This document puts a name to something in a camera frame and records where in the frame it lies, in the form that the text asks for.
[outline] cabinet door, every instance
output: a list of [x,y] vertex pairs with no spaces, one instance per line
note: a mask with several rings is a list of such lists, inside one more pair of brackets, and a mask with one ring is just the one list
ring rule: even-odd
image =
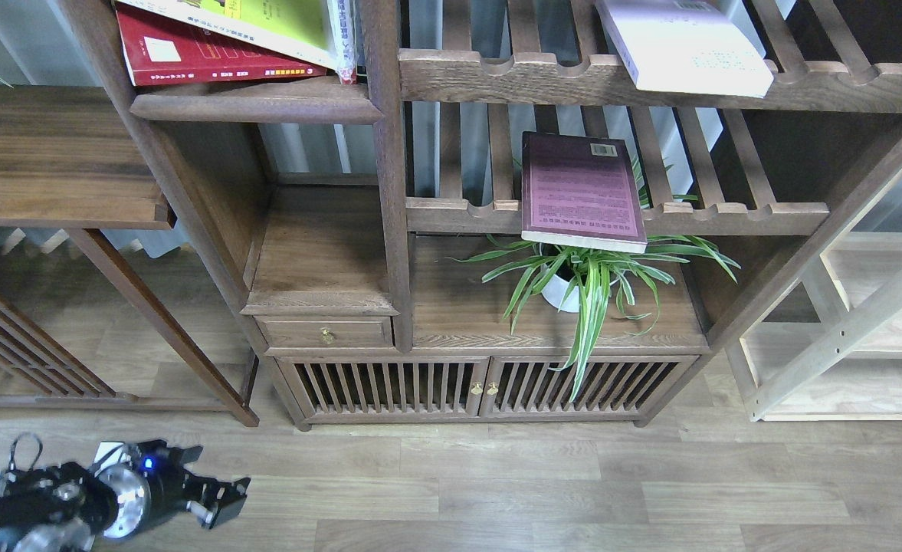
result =
[[277,361],[312,423],[475,417],[488,371],[486,356]]
[[580,393],[570,401],[573,369],[564,357],[500,357],[490,361],[479,415],[515,419],[640,419],[696,356],[594,356]]

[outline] white book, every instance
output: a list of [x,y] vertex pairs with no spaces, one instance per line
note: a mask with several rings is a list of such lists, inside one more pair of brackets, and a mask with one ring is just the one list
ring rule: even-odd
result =
[[638,90],[764,97],[774,80],[754,45],[702,0],[595,0]]

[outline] wooden leg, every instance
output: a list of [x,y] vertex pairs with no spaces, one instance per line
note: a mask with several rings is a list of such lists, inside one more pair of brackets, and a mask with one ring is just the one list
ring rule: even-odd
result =
[[192,371],[202,378],[233,416],[236,416],[244,426],[258,426],[259,417],[251,411],[248,401],[226,381],[219,370],[216,370],[212,361],[195,345],[185,329],[172,317],[157,296],[154,296],[107,238],[100,231],[90,229],[68,229],[66,233],[118,292],[152,323],[157,333],[192,368]]

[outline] book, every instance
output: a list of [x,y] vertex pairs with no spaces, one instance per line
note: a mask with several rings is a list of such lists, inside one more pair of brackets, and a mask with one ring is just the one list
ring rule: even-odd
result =
[[774,80],[754,45],[702,0],[595,0],[638,90],[764,97]]
[[117,0],[175,21],[335,69],[325,0]]
[[356,83],[356,29],[352,0],[325,0],[335,36],[338,62],[335,72],[342,84]]
[[644,252],[648,239],[625,141],[522,133],[522,238]]
[[324,67],[233,41],[133,6],[117,5],[124,61],[135,87],[317,77]]

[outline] shelf board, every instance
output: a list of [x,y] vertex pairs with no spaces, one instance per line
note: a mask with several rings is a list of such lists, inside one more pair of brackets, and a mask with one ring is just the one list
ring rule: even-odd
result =
[[395,314],[387,286],[379,191],[281,186],[243,314]]
[[[488,109],[490,184],[492,202],[475,206],[462,196],[461,106],[441,105],[440,182],[437,198],[407,198],[409,230],[438,233],[518,234],[521,231],[521,201],[515,193],[513,153],[510,144],[509,110]],[[690,193],[696,204],[675,202],[661,158],[658,136],[647,107],[629,108],[638,155],[645,168],[653,206],[642,209],[649,235],[810,235],[828,217],[822,202],[780,202],[756,152],[754,140],[740,111],[721,110],[729,133],[721,140],[732,144],[742,171],[742,182],[734,182],[731,195],[747,196],[747,204],[728,202],[721,192],[720,177],[710,155],[699,118],[693,108],[675,108],[675,122],[686,149],[695,184]],[[588,136],[608,136],[604,111],[581,108]],[[555,106],[537,106],[536,129],[556,132]]]
[[[485,238],[420,235],[413,241],[415,257],[415,350],[447,350],[468,353],[495,353],[516,349],[524,353],[567,354],[576,328],[576,314],[564,314],[541,297],[532,297],[520,317],[515,333],[502,313],[518,274],[509,273],[482,284],[481,275],[497,266],[495,261],[460,263],[488,251]],[[699,354],[709,352],[685,282],[675,266],[664,267],[675,276],[675,286],[660,290],[661,318],[645,335],[631,335],[648,327],[646,320],[629,321],[615,317],[609,308],[597,354]],[[647,288],[638,283],[637,307],[633,314],[654,312]]]
[[371,125],[382,118],[364,84],[341,84],[331,76],[292,83],[181,84],[141,91],[131,113],[152,121]]
[[0,226],[167,229],[172,223],[103,88],[0,85]]
[[[560,63],[542,52],[535,11],[509,3],[511,39],[508,59],[482,58],[469,51],[468,13],[460,3],[444,3],[444,50],[402,49],[399,76],[406,101],[492,102],[492,104],[577,104],[718,107],[902,113],[902,63],[871,64],[853,31],[830,2],[812,27],[825,35],[842,61],[805,59],[772,0],[755,2],[762,13],[752,17],[762,42],[776,49],[766,60],[774,83],[764,98],[665,94],[638,90],[619,56],[608,53],[591,0],[571,0],[569,35],[577,60]],[[564,21],[550,21],[556,27]]]

